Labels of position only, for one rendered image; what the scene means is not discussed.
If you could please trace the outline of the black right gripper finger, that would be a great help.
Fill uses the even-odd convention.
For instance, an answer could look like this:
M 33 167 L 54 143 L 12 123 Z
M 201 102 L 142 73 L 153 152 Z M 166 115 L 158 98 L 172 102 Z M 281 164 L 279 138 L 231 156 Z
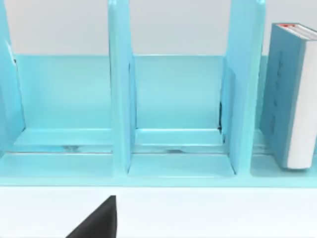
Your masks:
M 116 196 L 107 198 L 65 238 L 116 238 Z

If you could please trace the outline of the blue book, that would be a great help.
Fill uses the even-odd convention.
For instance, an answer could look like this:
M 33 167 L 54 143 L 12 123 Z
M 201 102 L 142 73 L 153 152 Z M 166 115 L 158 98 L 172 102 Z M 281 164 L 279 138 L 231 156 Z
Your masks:
M 312 166 L 317 139 L 317 30 L 301 23 L 272 25 L 260 130 L 282 168 Z

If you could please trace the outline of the light blue rack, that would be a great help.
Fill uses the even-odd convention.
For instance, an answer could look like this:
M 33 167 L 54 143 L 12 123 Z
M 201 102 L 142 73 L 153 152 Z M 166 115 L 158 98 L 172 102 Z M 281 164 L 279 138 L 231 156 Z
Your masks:
M 108 50 L 15 54 L 0 0 L 0 186 L 317 188 L 263 134 L 266 1 L 231 0 L 222 56 L 137 55 L 129 0 L 106 0 Z

